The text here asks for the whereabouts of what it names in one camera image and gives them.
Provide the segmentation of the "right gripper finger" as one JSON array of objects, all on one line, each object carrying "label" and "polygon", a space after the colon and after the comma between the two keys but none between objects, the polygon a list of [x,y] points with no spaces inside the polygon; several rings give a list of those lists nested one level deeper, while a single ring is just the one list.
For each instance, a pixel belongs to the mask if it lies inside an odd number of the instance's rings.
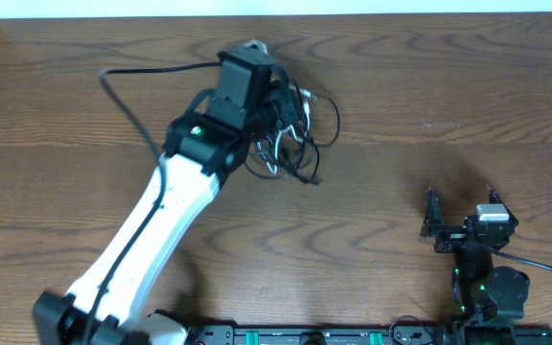
[{"label": "right gripper finger", "polygon": [[503,202],[501,196],[497,192],[496,188],[487,186],[488,188],[488,199],[490,204],[500,204],[503,206],[505,213],[508,215],[508,220],[513,223],[514,225],[519,225],[519,220],[517,217],[512,213],[512,211],[505,205]]},{"label": "right gripper finger", "polygon": [[433,187],[426,191],[425,218],[421,228],[422,237],[437,237],[444,230],[444,219],[439,205],[439,197]]}]

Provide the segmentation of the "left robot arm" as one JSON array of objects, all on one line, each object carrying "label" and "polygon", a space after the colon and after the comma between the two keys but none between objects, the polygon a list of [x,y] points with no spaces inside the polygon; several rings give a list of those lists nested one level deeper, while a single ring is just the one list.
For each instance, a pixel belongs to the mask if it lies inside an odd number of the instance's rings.
[{"label": "left robot arm", "polygon": [[33,307],[42,344],[183,344],[189,331],[142,312],[165,263],[252,143],[276,130],[289,80],[266,45],[250,40],[218,53],[218,84],[175,119],[149,185],[111,243],[67,292]]}]

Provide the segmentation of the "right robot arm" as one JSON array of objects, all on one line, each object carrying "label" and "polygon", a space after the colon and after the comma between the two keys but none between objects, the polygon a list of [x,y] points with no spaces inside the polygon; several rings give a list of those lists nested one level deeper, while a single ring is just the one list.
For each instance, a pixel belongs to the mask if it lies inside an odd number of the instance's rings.
[{"label": "right robot arm", "polygon": [[478,204],[461,225],[446,225],[435,189],[428,188],[420,235],[433,238],[434,252],[454,256],[453,300],[461,314],[438,327],[436,344],[514,344],[514,323],[524,316],[529,277],[509,266],[495,266],[493,255],[510,242],[518,219],[497,191]]}]

